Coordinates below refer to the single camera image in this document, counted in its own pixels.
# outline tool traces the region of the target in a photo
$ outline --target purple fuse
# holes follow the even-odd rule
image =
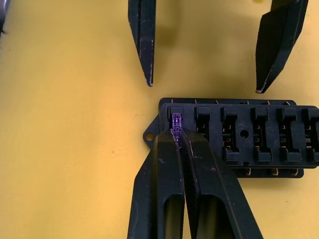
[[[173,134],[176,142],[179,143],[180,134],[183,131],[183,128],[181,126],[181,113],[173,113],[171,117],[172,117],[171,133]]]

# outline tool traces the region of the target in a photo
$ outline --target yellow surface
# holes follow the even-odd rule
[[[257,32],[270,4],[159,0],[148,88],[127,0],[12,0],[0,49],[0,238],[125,238],[149,151],[142,133],[162,97],[319,106],[316,0],[284,72],[254,93]],[[319,170],[240,182],[266,239],[319,238]]]

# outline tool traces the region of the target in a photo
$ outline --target yellow table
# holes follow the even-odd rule
[[[255,94],[257,33],[270,4],[159,0],[149,88],[127,0],[12,0],[0,44],[0,238],[125,238],[149,151],[142,133],[162,97],[319,106],[316,0],[283,73]],[[266,239],[319,238],[319,170],[240,183]]]

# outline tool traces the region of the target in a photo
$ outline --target mounting hole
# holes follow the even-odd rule
[[[146,134],[146,140],[152,141],[154,139],[154,134],[152,132],[149,132]]]
[[[248,138],[249,132],[244,129],[244,130],[242,130],[242,131],[240,132],[240,136],[241,136],[242,138]]]

